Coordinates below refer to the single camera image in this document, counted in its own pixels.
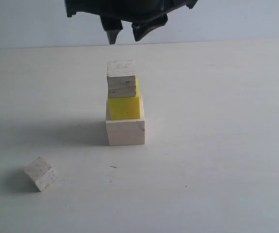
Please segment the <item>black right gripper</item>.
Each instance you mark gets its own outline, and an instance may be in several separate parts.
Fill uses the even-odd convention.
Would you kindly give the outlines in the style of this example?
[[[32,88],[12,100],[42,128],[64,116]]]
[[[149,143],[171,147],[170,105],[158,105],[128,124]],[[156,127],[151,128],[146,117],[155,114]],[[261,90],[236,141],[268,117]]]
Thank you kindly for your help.
[[[151,31],[163,27],[168,13],[183,6],[192,9],[196,3],[196,0],[65,0],[65,8],[67,17],[84,12],[117,19],[104,24],[108,42],[114,45],[123,30],[121,21],[133,23],[133,36],[138,42]]]

